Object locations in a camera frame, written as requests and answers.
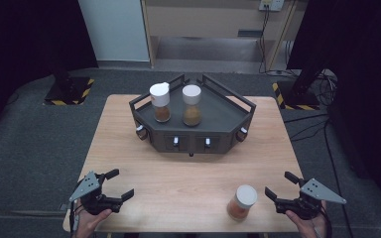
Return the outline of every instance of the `cable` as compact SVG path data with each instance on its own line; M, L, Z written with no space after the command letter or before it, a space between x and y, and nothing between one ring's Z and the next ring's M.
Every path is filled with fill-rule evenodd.
M324 123L324 127L323 127L323 135L324 135L324 140L325 140L325 143L326 143L326 149L327 149L327 153L329 154L329 158L330 158L330 162L332 164L332 170L333 170L333 174L335 176L335 181L336 181L336 187L338 189L338 193L340 196L342 196L342 192L341 192L341 187L339 185L339 178L338 178L338 174L336 173L336 168L335 168L335 162L333 160L333 156L332 156L332 153L330 152L330 147L329 147L329 142L327 140L327 135L326 135L326 127L327 125L329 124L329 119L326 120L326 122ZM349 232L349 235L351 238L353 238L353 234L352 234L352 230L351 230L351 225L350 225L350 222L349 222L349 219L348 219L348 215L347 215L347 212L345 210L345 206L342 206L342 211L344 213L344 217L345 217L345 223L347 225L347 228L348 228L348 232Z
M293 139L293 138L295 138L296 136L300 135L301 133L303 133L303 132L305 132L305 131L307 131L307 130L309 130L309 129L315 127L315 126L318 126L318 125L320 125L320 124L322 124L322 123L324 123L324 122L326 122L326 121L321 121L321 122L319 122L319 123L314 124L313 126L310 126L310 127L308 127L308 128L303 129L302 131L300 131L300 132L296 133L295 135L293 135L292 137L290 137L290 140Z
M317 100L324 106L329 106L335 96L337 86L336 81L331 78L331 76L326 75L325 69L322 71L318 79L321 79L321 82L318 86L319 94L316 95Z
M327 114L323 113L323 114L318 114L318 115L315 115L315 116L297 118L297 119L293 119L293 120L284 121L284 123L290 123L290 122L295 122L295 121L302 121L302 120L316 118L316 117L321 117L321 116L327 116Z
M320 205L320 214L325 219L326 222L326 237L331 238L332 237L332 223L330 222L329 216L327 216L326 209L324 209L323 205Z
M262 61L261 61L261 64L259 65L259 72L261 72L261 68L262 68L262 64L264 65L265 67L265 70L264 70L264 73L267 72L267 64L266 64L266 57L265 57L265 29L267 27L267 24L268 24L268 19L269 19L269 13L270 13L270 9L269 9L269 5L266 5L265 6L265 15L264 15L264 23L262 25L262 36L261 38L259 39L259 46L261 47L261 51L262 51Z
M298 141L302 141L304 139L308 139L308 138L312 138L314 137L320 130L323 130L323 127L317 129L313 135L310 135L310 136L306 136L306 137L302 137L302 138L299 138L299 139L294 139L294 140L291 140L292 142L298 142Z
M82 205L80 205L79 207L77 207L73 212L76 213L76 211L77 211L78 209L80 209L81 207L82 207Z

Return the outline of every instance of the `equipment box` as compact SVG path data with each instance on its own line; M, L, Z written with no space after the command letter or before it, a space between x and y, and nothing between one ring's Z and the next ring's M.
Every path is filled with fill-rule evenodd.
M189 84L201 89L198 104L201 121L193 127L183 122L185 104L182 89ZM224 154L245 140L256 108L254 103L204 74L202 80L196 81L185 79L182 74L170 81L169 85L171 118L167 122L160 123L154 118L150 92L129 102L136 134L141 140L148 138L158 152L189 153L190 156ZM249 111L227 96L233 96L246 104Z

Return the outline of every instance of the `hazard tape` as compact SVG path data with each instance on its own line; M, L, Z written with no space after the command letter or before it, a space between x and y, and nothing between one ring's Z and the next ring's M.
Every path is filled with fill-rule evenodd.
M280 88L277 83L273 83L272 87L274 88L275 95L277 97L278 105L281 109L289 110L320 110L319 106L315 105L288 105L284 101L283 95L281 94Z
M45 100L46 105L56 105L56 106L65 106L65 105L79 105L82 104L82 102L85 101L86 96L89 93L89 90L91 89L92 83L94 83L94 79L90 79L88 81L88 84L84 88L84 91L82 92L82 96L79 100Z

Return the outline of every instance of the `spice jar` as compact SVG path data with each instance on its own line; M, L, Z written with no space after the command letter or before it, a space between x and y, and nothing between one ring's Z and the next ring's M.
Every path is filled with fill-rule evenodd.
M199 110L200 88L196 85L185 86L182 90L184 99L184 123L188 126L196 126L199 124L201 117Z
M237 221L244 220L249 214L249 209L258 199L255 188L244 184L237 188L236 193L227 204L227 212Z
M151 103L154 107L154 118L158 122L167 122L170 119L170 94L169 84L157 83L151 86Z

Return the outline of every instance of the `white lid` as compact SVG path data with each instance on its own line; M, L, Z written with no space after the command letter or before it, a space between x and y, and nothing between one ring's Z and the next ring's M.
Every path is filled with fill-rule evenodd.
M185 86L182 90L184 102L188 105L197 105L200 101L200 87L196 85Z
M241 185L236 191L236 200L240 207L250 208L258 199L258 193L251 185Z
M169 84L166 82L157 83L150 87L151 103L154 106L166 106L170 102Z

